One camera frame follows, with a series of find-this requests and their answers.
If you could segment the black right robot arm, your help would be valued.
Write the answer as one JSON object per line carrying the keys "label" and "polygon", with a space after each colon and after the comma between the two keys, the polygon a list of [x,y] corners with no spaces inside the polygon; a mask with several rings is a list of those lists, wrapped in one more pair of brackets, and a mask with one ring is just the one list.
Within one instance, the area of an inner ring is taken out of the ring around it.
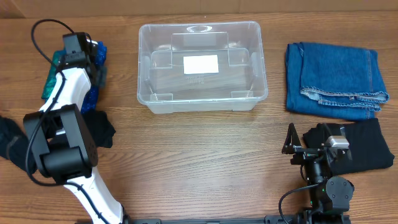
{"label": "black right robot arm", "polygon": [[[345,178],[334,175],[332,163],[342,158],[350,158],[349,142],[345,136],[333,135],[329,127],[323,125],[324,142],[320,147],[304,148],[293,123],[289,124],[287,137],[282,147],[283,154],[291,154],[290,163],[300,166],[300,173],[306,186],[283,194],[278,208],[284,223],[350,223],[344,213],[349,210],[354,185]],[[310,208],[304,208],[292,217],[282,211],[282,202],[290,194],[307,190]]]}

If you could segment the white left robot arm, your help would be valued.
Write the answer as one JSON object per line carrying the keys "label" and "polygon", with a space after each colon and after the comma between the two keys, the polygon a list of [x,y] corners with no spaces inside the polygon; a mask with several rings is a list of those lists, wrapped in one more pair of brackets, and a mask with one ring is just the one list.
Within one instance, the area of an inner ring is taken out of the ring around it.
{"label": "white left robot arm", "polygon": [[48,100],[24,117],[28,153],[44,177],[80,201],[93,223],[129,223],[100,176],[97,147],[81,114],[87,93],[101,78],[97,58],[106,54],[105,47],[84,32],[65,34],[63,43],[65,53],[56,65]]}

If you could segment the small black cloth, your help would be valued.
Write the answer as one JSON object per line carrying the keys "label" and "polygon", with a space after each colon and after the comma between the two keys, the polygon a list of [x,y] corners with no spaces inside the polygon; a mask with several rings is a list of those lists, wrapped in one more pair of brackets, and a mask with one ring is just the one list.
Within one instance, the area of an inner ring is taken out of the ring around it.
{"label": "small black cloth", "polygon": [[89,110],[83,114],[83,119],[97,147],[112,148],[115,128],[108,120],[105,111]]}

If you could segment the blue green sequin garment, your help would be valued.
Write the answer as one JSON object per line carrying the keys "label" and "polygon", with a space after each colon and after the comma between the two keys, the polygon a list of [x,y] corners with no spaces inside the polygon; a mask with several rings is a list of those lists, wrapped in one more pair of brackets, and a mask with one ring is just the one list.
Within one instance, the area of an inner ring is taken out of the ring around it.
{"label": "blue green sequin garment", "polygon": [[[93,49],[95,52],[97,52],[95,56],[95,67],[97,70],[98,66],[105,66],[104,63],[106,60],[107,47],[101,41],[93,41],[93,44]],[[54,66],[51,66],[41,95],[41,99],[44,101],[47,101],[49,99],[50,94],[56,84],[55,71],[56,68]],[[98,88],[95,84],[91,86],[89,92],[86,94],[83,100],[81,109],[82,114],[96,108],[96,104],[99,98],[99,92],[100,88]]]}

